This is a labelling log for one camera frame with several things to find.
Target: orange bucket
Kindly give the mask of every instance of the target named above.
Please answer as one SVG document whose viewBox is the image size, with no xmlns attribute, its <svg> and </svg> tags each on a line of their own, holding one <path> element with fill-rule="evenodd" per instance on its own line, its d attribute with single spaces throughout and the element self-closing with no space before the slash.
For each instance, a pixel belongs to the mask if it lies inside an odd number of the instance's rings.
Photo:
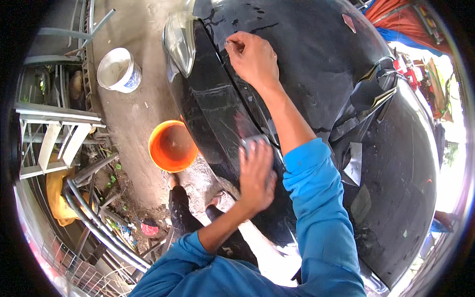
<svg viewBox="0 0 475 297">
<path fill-rule="evenodd" d="M 149 153 L 152 161 L 161 169 L 180 172 L 193 164 L 198 147 L 183 122 L 170 120 L 153 130 L 149 139 Z"/>
</svg>

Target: wire mesh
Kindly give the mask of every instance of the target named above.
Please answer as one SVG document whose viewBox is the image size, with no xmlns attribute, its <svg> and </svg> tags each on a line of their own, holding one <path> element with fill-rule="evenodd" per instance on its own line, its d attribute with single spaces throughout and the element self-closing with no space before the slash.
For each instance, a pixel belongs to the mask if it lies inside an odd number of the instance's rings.
<svg viewBox="0 0 475 297">
<path fill-rule="evenodd" d="M 125 268 L 104 276 L 75 255 L 58 236 L 43 244 L 41 256 L 60 276 L 90 296 L 126 296 L 131 291 L 122 276 L 123 271 L 119 271 Z"/>
</svg>

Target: blue pattern on bucket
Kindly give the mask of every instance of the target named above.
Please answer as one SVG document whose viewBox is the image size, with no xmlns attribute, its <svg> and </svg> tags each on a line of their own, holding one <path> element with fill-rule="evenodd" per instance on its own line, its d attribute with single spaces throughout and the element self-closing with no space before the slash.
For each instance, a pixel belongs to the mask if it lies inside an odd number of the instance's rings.
<svg viewBox="0 0 475 297">
<path fill-rule="evenodd" d="M 128 82 L 125 83 L 124 87 L 129 88 L 129 89 L 135 89 L 140 83 L 140 76 L 137 71 L 137 69 L 134 67 L 132 75 L 130 76 L 130 79 Z"/>
</svg>

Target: foot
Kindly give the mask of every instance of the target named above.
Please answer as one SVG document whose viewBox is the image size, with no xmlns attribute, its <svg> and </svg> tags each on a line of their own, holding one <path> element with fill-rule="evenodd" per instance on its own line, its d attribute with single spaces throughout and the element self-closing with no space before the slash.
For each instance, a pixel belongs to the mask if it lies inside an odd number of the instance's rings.
<svg viewBox="0 0 475 297">
<path fill-rule="evenodd" d="M 163 170 L 161 172 L 161 176 L 166 181 L 167 186 L 170 190 L 172 190 L 175 186 L 179 185 L 178 184 L 178 179 L 175 176 L 175 174 Z"/>
<path fill-rule="evenodd" d="M 225 190 L 220 190 L 216 194 L 214 194 L 211 201 L 206 205 L 205 208 L 208 208 L 210 205 L 218 206 L 222 199 L 226 198 L 228 193 Z"/>
</svg>

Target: blue shirt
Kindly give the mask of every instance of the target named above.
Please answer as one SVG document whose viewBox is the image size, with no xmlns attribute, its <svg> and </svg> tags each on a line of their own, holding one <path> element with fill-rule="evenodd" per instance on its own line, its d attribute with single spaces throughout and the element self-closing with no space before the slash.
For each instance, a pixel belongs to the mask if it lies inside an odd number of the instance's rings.
<svg viewBox="0 0 475 297">
<path fill-rule="evenodd" d="M 283 287 L 254 265 L 206 252 L 196 232 L 180 238 L 129 296 L 366 296 L 340 174 L 314 139 L 284 158 L 302 256 L 302 284 Z"/>
</svg>

